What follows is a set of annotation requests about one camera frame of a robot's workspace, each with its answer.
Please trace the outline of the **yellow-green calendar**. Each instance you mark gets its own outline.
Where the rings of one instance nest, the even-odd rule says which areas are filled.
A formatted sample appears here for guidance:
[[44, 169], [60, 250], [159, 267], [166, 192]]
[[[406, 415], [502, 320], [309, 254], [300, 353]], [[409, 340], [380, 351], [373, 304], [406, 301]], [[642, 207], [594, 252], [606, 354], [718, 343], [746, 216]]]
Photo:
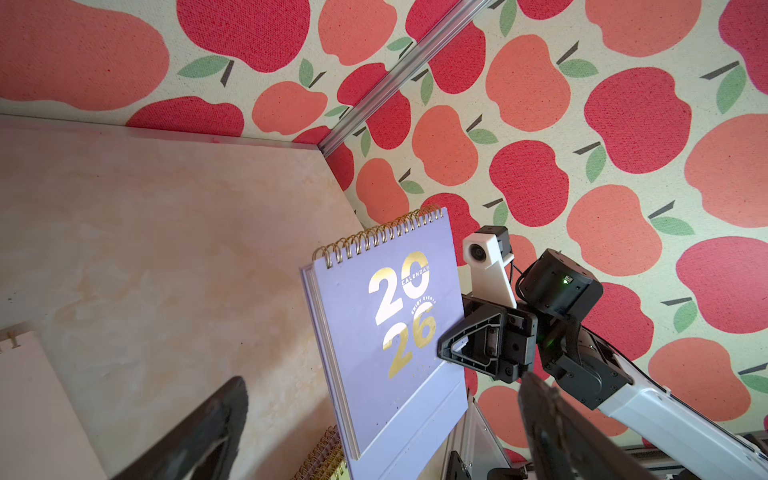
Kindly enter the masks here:
[[350, 480], [337, 426], [326, 429], [292, 480]]

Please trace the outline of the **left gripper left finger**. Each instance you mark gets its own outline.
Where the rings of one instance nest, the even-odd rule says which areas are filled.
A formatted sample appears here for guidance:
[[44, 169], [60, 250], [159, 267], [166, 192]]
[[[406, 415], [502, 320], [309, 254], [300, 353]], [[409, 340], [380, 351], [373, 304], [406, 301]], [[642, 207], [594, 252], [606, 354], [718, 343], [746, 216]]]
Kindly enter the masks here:
[[234, 376], [117, 479], [227, 479], [248, 412], [245, 380]]

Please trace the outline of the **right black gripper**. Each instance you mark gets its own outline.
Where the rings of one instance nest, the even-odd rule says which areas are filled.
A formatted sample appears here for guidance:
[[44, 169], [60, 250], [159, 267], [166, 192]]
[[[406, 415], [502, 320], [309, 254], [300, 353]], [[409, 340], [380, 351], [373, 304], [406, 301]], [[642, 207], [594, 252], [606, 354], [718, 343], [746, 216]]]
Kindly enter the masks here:
[[511, 384], [533, 369], [537, 315], [520, 306], [462, 297], [464, 317], [439, 339], [438, 357]]

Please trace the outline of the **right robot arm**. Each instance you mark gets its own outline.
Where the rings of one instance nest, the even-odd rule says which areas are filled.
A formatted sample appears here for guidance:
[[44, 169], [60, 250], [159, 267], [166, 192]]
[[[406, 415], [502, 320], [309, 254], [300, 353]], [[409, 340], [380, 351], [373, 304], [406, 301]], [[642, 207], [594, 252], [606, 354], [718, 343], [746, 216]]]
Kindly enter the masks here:
[[513, 256], [490, 243], [465, 249], [474, 292], [439, 340], [440, 358], [513, 383], [535, 361], [571, 397], [659, 447], [701, 479], [764, 479], [767, 456], [719, 427], [583, 326], [604, 289], [588, 270], [546, 250], [515, 285]]

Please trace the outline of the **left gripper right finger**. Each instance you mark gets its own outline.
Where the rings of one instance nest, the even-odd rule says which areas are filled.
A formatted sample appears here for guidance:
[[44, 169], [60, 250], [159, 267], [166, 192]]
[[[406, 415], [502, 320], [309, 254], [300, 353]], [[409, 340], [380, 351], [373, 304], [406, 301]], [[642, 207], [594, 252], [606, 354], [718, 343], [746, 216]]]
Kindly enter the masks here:
[[518, 404], [539, 479], [654, 478], [539, 377], [524, 374]]

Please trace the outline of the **right aluminium frame post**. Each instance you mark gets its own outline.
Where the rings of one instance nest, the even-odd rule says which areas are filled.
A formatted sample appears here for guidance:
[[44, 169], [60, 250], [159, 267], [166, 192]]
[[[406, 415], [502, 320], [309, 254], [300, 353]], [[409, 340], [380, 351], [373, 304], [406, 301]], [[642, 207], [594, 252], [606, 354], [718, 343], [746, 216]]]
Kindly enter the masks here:
[[490, 4], [459, 1], [318, 144], [323, 156], [330, 156]]

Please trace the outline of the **pink calendar near shelf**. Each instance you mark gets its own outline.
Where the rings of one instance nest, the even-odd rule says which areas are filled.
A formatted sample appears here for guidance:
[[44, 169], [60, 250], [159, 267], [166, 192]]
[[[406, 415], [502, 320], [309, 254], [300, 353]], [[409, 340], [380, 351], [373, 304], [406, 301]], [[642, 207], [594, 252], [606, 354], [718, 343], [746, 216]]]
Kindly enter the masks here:
[[1, 477], [106, 477], [33, 332], [1, 342]]

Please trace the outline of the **purple calendar back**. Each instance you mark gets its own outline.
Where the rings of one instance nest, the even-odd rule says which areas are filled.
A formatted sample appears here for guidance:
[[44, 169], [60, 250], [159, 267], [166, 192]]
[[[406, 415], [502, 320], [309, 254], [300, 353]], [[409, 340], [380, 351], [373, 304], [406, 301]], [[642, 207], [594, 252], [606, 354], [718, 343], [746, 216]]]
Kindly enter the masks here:
[[448, 212], [322, 246], [301, 279], [351, 477], [417, 478], [467, 408], [463, 369], [438, 355], [463, 317]]

